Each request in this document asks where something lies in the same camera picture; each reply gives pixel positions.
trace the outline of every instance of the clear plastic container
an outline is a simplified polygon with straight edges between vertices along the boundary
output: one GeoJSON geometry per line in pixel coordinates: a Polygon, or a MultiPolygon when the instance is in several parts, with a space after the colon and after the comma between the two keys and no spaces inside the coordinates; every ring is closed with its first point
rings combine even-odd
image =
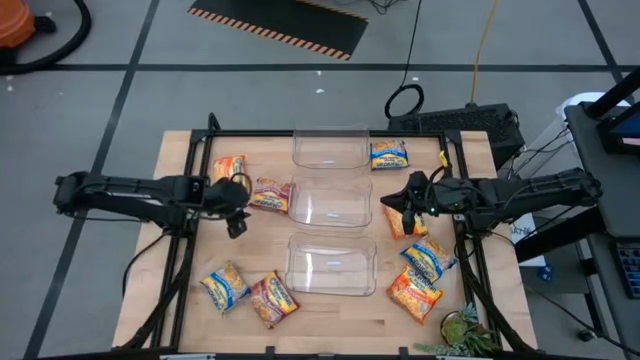
{"type": "Polygon", "coordinates": [[[356,169],[369,165],[369,131],[364,125],[297,129],[293,162],[308,169],[356,169]]]}
{"type": "Polygon", "coordinates": [[[369,237],[295,233],[285,283],[293,291],[369,296],[376,289],[376,244],[369,237]]]}
{"type": "Polygon", "coordinates": [[[289,218],[312,226],[359,228],[371,222],[369,177],[293,177],[289,218]]]}

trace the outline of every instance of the yellow and black hazard stripe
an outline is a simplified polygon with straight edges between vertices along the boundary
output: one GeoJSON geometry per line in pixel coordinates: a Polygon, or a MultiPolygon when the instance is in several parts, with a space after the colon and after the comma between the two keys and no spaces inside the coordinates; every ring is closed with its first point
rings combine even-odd
{"type": "Polygon", "coordinates": [[[304,49],[308,49],[311,51],[315,51],[317,53],[323,54],[323,55],[327,55],[327,56],[332,56],[336,59],[340,59],[340,60],[349,60],[351,58],[351,54],[347,54],[344,53],[342,51],[330,48],[330,47],[326,47],[326,46],[322,46],[320,44],[315,44],[311,41],[307,41],[304,39],[298,39],[297,37],[294,36],[290,36],[290,35],[286,35],[277,31],[273,31],[270,29],[265,29],[262,28],[260,26],[256,26],[256,25],[252,25],[246,22],[242,22],[236,19],[232,19],[229,18],[227,16],[223,16],[223,15],[218,15],[212,12],[209,12],[207,10],[203,10],[203,9],[197,9],[197,8],[191,8],[189,9],[189,14],[191,15],[195,15],[195,16],[200,16],[203,19],[207,19],[210,21],[215,21],[217,23],[220,24],[225,24],[227,26],[231,26],[235,29],[240,29],[243,31],[247,31],[247,32],[251,32],[260,36],[264,36],[267,37],[269,39],[273,39],[273,40],[277,40],[283,43],[287,43],[289,45],[294,45],[297,47],[301,47],[304,49]]]}
{"type": "Polygon", "coordinates": [[[314,3],[314,2],[312,2],[310,0],[296,0],[296,1],[303,2],[305,4],[309,4],[309,5],[313,5],[313,6],[317,6],[317,7],[321,7],[321,8],[324,8],[324,9],[327,9],[327,10],[331,10],[331,11],[334,11],[334,12],[337,12],[337,13],[340,13],[340,14],[353,16],[353,17],[358,18],[360,20],[364,20],[366,22],[369,22],[369,19],[367,19],[366,17],[358,15],[358,14],[354,14],[354,13],[349,12],[349,11],[332,8],[331,6],[327,6],[327,5],[324,5],[324,4],[317,4],[317,3],[314,3]]]}

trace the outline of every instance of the keyboard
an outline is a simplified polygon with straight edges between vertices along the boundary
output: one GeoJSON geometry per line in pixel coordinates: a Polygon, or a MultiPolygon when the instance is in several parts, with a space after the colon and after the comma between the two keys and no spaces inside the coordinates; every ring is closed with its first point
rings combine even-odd
{"type": "Polygon", "coordinates": [[[640,299],[640,243],[617,243],[614,256],[631,299],[640,299]]]}
{"type": "Polygon", "coordinates": [[[517,116],[507,104],[467,105],[462,109],[397,116],[389,120],[388,129],[411,133],[486,131],[496,169],[524,145],[517,116]]]}
{"type": "Polygon", "coordinates": [[[437,132],[443,130],[486,131],[489,141],[499,143],[511,136],[514,113],[506,104],[468,106],[392,118],[389,130],[437,132]]]}

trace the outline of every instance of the orange noodle package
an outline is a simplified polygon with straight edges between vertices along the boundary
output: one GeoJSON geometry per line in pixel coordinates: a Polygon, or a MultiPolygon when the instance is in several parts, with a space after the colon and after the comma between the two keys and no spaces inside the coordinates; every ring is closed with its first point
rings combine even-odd
{"type": "Polygon", "coordinates": [[[409,265],[387,289],[387,295],[405,309],[420,325],[424,325],[427,314],[442,297],[431,282],[409,265]]]}
{"type": "Polygon", "coordinates": [[[382,205],[382,211],[384,211],[387,220],[389,220],[389,227],[394,240],[413,235],[425,235],[428,232],[427,224],[425,224],[422,216],[418,214],[415,216],[416,225],[413,227],[413,233],[405,234],[402,227],[402,214],[385,205],[382,205]]]}
{"type": "Polygon", "coordinates": [[[251,189],[249,179],[246,176],[235,174],[246,174],[246,155],[226,156],[216,159],[213,162],[213,181],[226,177],[239,184],[242,184],[247,190],[251,189]]]}

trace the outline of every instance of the black cable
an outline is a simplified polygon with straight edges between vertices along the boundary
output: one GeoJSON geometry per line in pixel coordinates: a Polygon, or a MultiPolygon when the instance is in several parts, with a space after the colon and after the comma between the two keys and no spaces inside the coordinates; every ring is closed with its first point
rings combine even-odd
{"type": "Polygon", "coordinates": [[[75,2],[80,10],[82,22],[80,23],[78,32],[73,35],[71,40],[64,44],[60,49],[38,60],[25,64],[2,66],[0,67],[0,75],[20,75],[33,71],[44,70],[75,51],[89,35],[89,31],[91,30],[91,14],[89,13],[89,9],[87,8],[87,5],[85,5],[84,1],[73,0],[73,2],[75,2]]]}
{"type": "Polygon", "coordinates": [[[407,80],[407,73],[409,72],[409,64],[411,63],[411,54],[413,53],[413,43],[416,38],[416,30],[418,29],[418,20],[420,19],[421,7],[422,7],[422,0],[419,0],[418,9],[416,10],[416,18],[413,22],[413,33],[411,35],[411,45],[409,45],[409,55],[407,56],[407,62],[404,66],[404,75],[402,76],[402,83],[400,83],[400,86],[398,87],[398,89],[393,94],[391,94],[391,96],[387,100],[387,103],[384,105],[384,114],[389,120],[391,120],[391,118],[394,117],[391,115],[391,112],[390,112],[391,103],[393,103],[393,100],[395,100],[396,97],[398,97],[398,95],[400,95],[405,90],[409,90],[409,89],[415,90],[418,93],[418,102],[413,107],[413,109],[409,110],[407,113],[401,116],[417,114],[418,111],[422,109],[422,104],[424,104],[424,90],[422,89],[422,87],[418,84],[409,84],[409,85],[404,84],[407,80]]]}
{"type": "Polygon", "coordinates": [[[573,210],[576,207],[576,205],[570,206],[568,208],[566,208],[564,211],[562,211],[561,213],[559,213],[558,215],[552,217],[551,219],[549,219],[547,222],[545,222],[544,224],[538,226],[535,228],[535,230],[532,230],[530,233],[528,233],[527,235],[525,235],[522,239],[518,240],[518,241],[524,241],[527,240],[528,238],[530,238],[531,236],[533,236],[534,233],[540,231],[540,229],[546,227],[547,225],[553,223],[554,221],[556,221],[560,216],[568,213],[569,211],[573,210]]]}
{"type": "Polygon", "coordinates": [[[577,316],[575,316],[571,311],[567,310],[567,308],[565,308],[564,306],[558,304],[556,301],[554,301],[553,299],[551,299],[550,297],[544,295],[543,293],[536,291],[532,288],[530,288],[529,286],[527,286],[526,284],[522,284],[524,286],[524,288],[531,292],[534,293],[540,297],[542,297],[543,299],[547,300],[548,302],[550,302],[552,305],[554,305],[555,307],[557,307],[558,309],[562,310],[562,312],[564,312],[565,314],[569,315],[570,318],[572,318],[573,320],[575,320],[577,323],[579,323],[580,325],[584,326],[585,328],[587,328],[589,331],[592,331],[594,334],[596,334],[597,337],[605,339],[606,341],[608,341],[610,344],[612,344],[613,346],[616,346],[628,353],[631,353],[633,355],[636,356],[640,356],[640,351],[632,349],[624,344],[621,344],[615,340],[613,340],[612,338],[606,336],[605,334],[603,334],[600,331],[597,331],[596,329],[594,329],[592,326],[590,326],[589,324],[585,323],[584,321],[580,320],[580,318],[578,318],[577,316]]]}
{"type": "Polygon", "coordinates": [[[511,204],[513,199],[515,199],[518,194],[520,194],[521,192],[523,192],[525,190],[529,190],[530,188],[531,188],[531,185],[523,186],[520,189],[516,190],[513,194],[511,194],[511,196],[509,196],[507,201],[504,202],[504,205],[502,205],[502,211],[507,209],[507,206],[509,206],[509,204],[511,204]]]}
{"type": "MultiPolygon", "coordinates": [[[[568,130],[569,130],[569,128],[564,128],[564,129],[560,130],[560,132],[558,132],[558,135],[556,135],[553,139],[551,139],[549,142],[547,142],[546,144],[544,144],[541,148],[539,148],[539,149],[537,149],[537,150],[533,150],[533,149],[531,149],[531,150],[533,150],[534,154],[533,154],[533,155],[531,155],[531,157],[529,157],[527,160],[525,160],[525,161],[524,161],[524,163],[523,163],[522,165],[520,165],[520,166],[518,167],[518,169],[517,169],[517,170],[515,170],[515,171],[513,172],[513,174],[509,174],[509,173],[507,173],[507,179],[510,179],[510,178],[511,178],[511,176],[518,174],[518,173],[520,172],[520,170],[522,170],[525,166],[527,166],[527,165],[528,165],[528,164],[529,164],[529,163],[530,163],[530,162],[531,162],[531,161],[532,161],[536,156],[538,156],[539,154],[544,153],[544,152],[547,152],[547,151],[548,151],[548,152],[558,152],[558,151],[560,151],[560,149],[562,149],[564,146],[566,146],[567,144],[569,144],[570,142],[572,142],[573,140],[571,140],[571,141],[567,141],[567,142],[565,142],[564,144],[562,144],[562,145],[558,146],[558,147],[557,147],[557,148],[555,148],[555,149],[552,149],[552,150],[545,150],[549,145],[553,144],[556,140],[558,140],[558,139],[560,138],[560,136],[562,136],[562,135],[566,135],[566,134],[567,134],[567,132],[568,132],[568,130]]],[[[519,157],[520,155],[522,155],[522,154],[524,154],[524,153],[526,153],[526,152],[528,152],[528,151],[529,151],[529,150],[523,151],[522,153],[518,154],[518,156],[517,156],[517,157],[519,157]]]]}
{"type": "MultiPolygon", "coordinates": [[[[462,240],[462,244],[460,244],[460,246],[465,246],[465,249],[466,249],[466,243],[465,243],[465,240],[462,240]]],[[[458,260],[460,260],[460,261],[466,261],[466,260],[469,260],[469,258],[471,258],[471,256],[472,256],[473,254],[475,254],[475,252],[476,252],[476,247],[475,247],[475,245],[474,245],[474,246],[473,246],[473,249],[471,249],[471,252],[467,254],[467,257],[465,257],[465,258],[461,258],[461,257],[458,255],[458,245],[456,244],[456,245],[453,247],[453,255],[455,255],[455,256],[456,256],[456,258],[458,258],[458,260]]]]}
{"type": "Polygon", "coordinates": [[[233,179],[236,176],[241,176],[244,177],[245,179],[247,179],[247,184],[249,184],[249,188],[247,189],[247,191],[249,192],[249,196],[251,196],[253,194],[253,183],[251,182],[251,177],[249,177],[249,175],[245,174],[245,173],[235,173],[233,175],[231,175],[231,177],[229,178],[229,181],[233,181],[233,179]]]}
{"type": "Polygon", "coordinates": [[[129,270],[131,270],[131,266],[133,265],[133,263],[135,263],[136,260],[138,260],[138,258],[142,254],[144,254],[149,249],[151,249],[154,245],[159,243],[160,240],[162,240],[165,236],[167,236],[167,234],[162,233],[162,235],[160,235],[157,239],[153,240],[151,244],[147,245],[144,249],[140,250],[140,252],[137,253],[136,256],[134,256],[133,259],[131,259],[131,261],[129,261],[129,264],[127,264],[127,267],[124,269],[124,274],[122,275],[122,297],[124,297],[124,293],[127,291],[127,278],[129,277],[129,270]]]}
{"type": "Polygon", "coordinates": [[[401,2],[401,1],[406,1],[406,0],[384,0],[384,3],[380,4],[375,0],[353,0],[353,1],[347,1],[347,2],[341,2],[341,1],[337,1],[337,0],[333,0],[334,3],[340,5],[340,6],[348,6],[348,5],[353,5],[355,3],[359,3],[362,1],[368,1],[371,6],[373,6],[374,9],[376,9],[376,11],[378,12],[378,14],[380,15],[385,15],[388,11],[389,8],[392,7],[393,5],[401,2]]]}
{"type": "Polygon", "coordinates": [[[431,175],[429,175],[429,184],[427,185],[427,190],[424,192],[425,197],[429,197],[431,196],[431,188],[433,187],[433,181],[436,179],[436,176],[438,176],[439,173],[441,173],[443,170],[445,169],[444,166],[440,166],[439,168],[435,169],[431,175]]]}
{"type": "Polygon", "coordinates": [[[509,239],[508,237],[506,237],[506,236],[504,236],[504,235],[502,235],[502,234],[498,234],[498,233],[497,233],[497,232],[495,232],[495,231],[491,231],[491,234],[493,234],[493,235],[497,235],[497,236],[499,236],[501,239],[506,240],[506,241],[509,243],[509,245],[511,245],[511,246],[515,246],[515,244],[513,243],[513,240],[509,239]]]}

